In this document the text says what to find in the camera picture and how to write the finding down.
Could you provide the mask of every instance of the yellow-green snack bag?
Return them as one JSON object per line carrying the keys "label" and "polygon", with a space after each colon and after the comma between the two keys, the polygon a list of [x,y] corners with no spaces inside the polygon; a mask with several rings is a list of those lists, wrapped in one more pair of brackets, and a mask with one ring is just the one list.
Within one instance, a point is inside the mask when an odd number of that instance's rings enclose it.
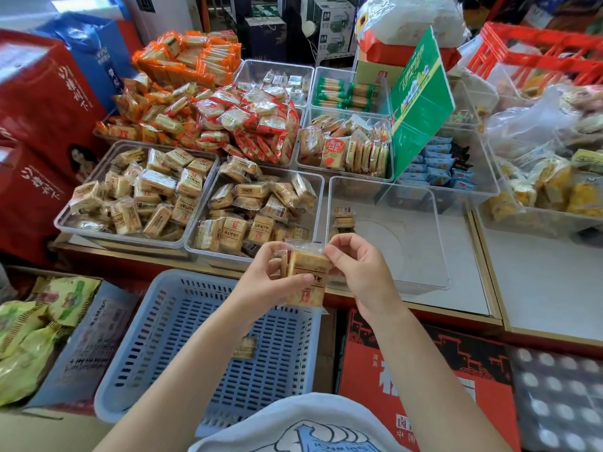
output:
{"label": "yellow-green snack bag", "polygon": [[98,279],[83,276],[50,281],[43,293],[45,301],[52,297],[52,304],[48,306],[50,317],[63,326],[77,326],[86,314],[100,283]]}
{"label": "yellow-green snack bag", "polygon": [[15,353],[0,361],[0,406],[31,395],[46,375],[48,358],[54,342],[62,335],[61,327],[51,325],[32,331]]}
{"label": "yellow-green snack bag", "polygon": [[0,358],[10,357],[25,336],[44,326],[46,308],[35,301],[0,304]]}

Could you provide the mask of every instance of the hand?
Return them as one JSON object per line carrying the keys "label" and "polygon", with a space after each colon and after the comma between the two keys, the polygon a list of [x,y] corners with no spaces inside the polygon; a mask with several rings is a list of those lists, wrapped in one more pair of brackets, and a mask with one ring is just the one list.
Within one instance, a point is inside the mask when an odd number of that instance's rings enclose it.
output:
{"label": "hand", "polygon": [[383,254],[360,235],[333,236],[323,254],[335,265],[336,274],[345,276],[358,311],[369,325],[403,307]]}
{"label": "hand", "polygon": [[287,246],[278,241],[263,244],[235,289],[224,301],[224,306],[242,319],[244,326],[253,326],[253,322],[281,303],[284,297],[303,290],[314,282],[314,276],[310,273],[274,279],[273,275],[280,268],[280,258],[271,260],[271,257],[279,249],[287,249]]}

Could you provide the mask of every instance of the left hand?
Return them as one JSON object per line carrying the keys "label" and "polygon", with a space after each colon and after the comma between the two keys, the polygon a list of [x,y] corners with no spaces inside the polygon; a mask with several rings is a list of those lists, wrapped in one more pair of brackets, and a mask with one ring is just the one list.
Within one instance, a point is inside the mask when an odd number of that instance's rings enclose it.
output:
{"label": "left hand", "polygon": [[282,303],[286,296],[311,286],[314,276],[310,273],[296,274],[283,279],[274,279],[280,268],[280,258],[271,260],[276,250],[287,249],[282,242],[263,244],[252,264],[237,283],[224,307],[241,319],[242,326],[251,327],[266,312]]}

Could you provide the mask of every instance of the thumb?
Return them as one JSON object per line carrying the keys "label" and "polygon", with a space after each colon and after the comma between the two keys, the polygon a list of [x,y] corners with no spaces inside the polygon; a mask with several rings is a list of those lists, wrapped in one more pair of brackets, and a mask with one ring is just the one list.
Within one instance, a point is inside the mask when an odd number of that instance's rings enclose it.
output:
{"label": "thumb", "polygon": [[271,283],[271,293],[274,294],[277,299],[280,299],[311,286],[314,283],[314,276],[310,273],[302,273],[291,277],[276,279],[271,281]]}
{"label": "thumb", "polygon": [[358,263],[349,255],[344,254],[333,244],[327,245],[327,247],[323,249],[323,254],[326,255],[331,263],[333,263],[333,265],[335,265],[335,267],[338,268],[345,276],[348,276],[348,273],[350,273],[354,267],[354,264]]}

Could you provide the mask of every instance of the blue gift bag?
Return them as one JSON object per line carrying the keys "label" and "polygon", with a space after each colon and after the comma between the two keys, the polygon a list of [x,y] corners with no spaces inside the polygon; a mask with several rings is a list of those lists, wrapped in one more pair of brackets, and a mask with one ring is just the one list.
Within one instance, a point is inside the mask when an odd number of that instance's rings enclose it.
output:
{"label": "blue gift bag", "polygon": [[63,41],[107,112],[115,109],[111,95],[121,93],[121,78],[131,78],[136,71],[114,20],[64,13],[32,33]]}

